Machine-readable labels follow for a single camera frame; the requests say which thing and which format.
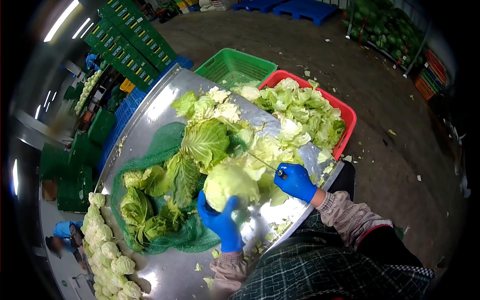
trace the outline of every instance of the yellow crate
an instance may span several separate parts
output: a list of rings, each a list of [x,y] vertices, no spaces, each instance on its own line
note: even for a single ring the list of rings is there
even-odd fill
[[[135,85],[133,83],[131,83],[130,80],[125,78],[125,80],[123,81],[123,83],[120,86],[120,90],[122,90],[124,92],[127,92],[127,93],[131,93],[134,87],[135,87]]]
[[[185,1],[179,2],[179,3],[177,3],[177,5],[178,5],[179,8],[187,7],[187,4],[185,3]]]

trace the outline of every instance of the knife handle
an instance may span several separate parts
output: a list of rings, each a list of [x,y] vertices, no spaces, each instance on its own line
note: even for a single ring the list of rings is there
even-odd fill
[[[281,179],[287,179],[287,175],[283,170],[278,170],[276,174],[281,178]]]

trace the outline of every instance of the hand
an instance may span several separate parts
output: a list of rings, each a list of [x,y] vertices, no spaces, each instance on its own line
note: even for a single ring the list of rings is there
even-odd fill
[[[231,217],[237,201],[237,196],[231,196],[223,212],[211,212],[205,208],[206,199],[204,191],[200,191],[198,194],[198,214],[202,218],[204,225],[220,237],[222,241],[221,251],[223,253],[239,252],[242,249],[240,231]]]
[[[282,179],[275,173],[274,183],[290,196],[310,203],[317,192],[317,186],[310,181],[307,170],[302,165],[290,163],[280,163],[277,170],[284,171],[287,178]]]

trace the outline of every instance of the cap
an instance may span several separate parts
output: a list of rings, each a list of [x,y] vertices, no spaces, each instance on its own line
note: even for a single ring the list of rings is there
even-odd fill
[[[45,237],[45,244],[47,245],[47,248],[50,250],[50,253],[57,256],[58,258],[61,259],[61,254],[58,252],[55,247],[53,246],[53,237]]]

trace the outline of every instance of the blue uniform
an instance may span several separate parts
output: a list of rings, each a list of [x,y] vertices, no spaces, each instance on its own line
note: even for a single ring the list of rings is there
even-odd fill
[[[98,71],[100,69],[99,66],[97,66],[94,61],[96,60],[97,55],[96,54],[90,54],[85,58],[85,64],[87,65],[87,69],[90,69],[92,65],[94,65],[94,70]]]
[[[84,224],[83,221],[66,221],[66,222],[59,222],[55,225],[55,229],[53,230],[53,235],[61,238],[64,240],[65,250],[74,253],[77,251],[77,248],[72,247],[72,243],[70,239],[72,237],[72,233],[70,232],[70,225],[75,225],[75,227],[80,228]]]

